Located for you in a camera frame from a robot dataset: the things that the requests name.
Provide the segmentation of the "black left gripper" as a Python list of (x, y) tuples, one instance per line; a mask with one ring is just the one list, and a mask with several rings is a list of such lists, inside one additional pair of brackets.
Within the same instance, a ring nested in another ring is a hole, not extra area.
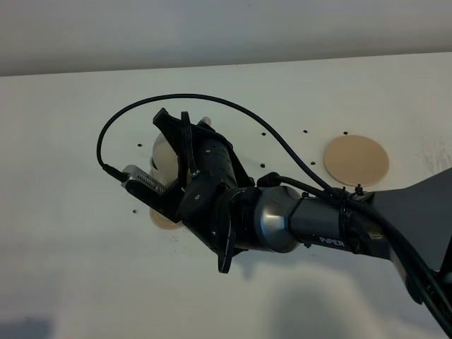
[(212, 128), (191, 124), (188, 112), (177, 119), (162, 108), (153, 124), (178, 155), (185, 187), (177, 215), (184, 225), (218, 256), (260, 249), (254, 211), (261, 190), (232, 145)]

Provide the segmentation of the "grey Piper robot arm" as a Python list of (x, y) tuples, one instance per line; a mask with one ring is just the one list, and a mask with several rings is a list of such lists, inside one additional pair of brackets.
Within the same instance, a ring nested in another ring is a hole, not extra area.
[(417, 303), (451, 309), (451, 171), (405, 189), (318, 190), (271, 172), (253, 182), (229, 143), (204, 123), (161, 109), (154, 125), (178, 157), (168, 200), (226, 273), (250, 249), (325, 246), (391, 261)]

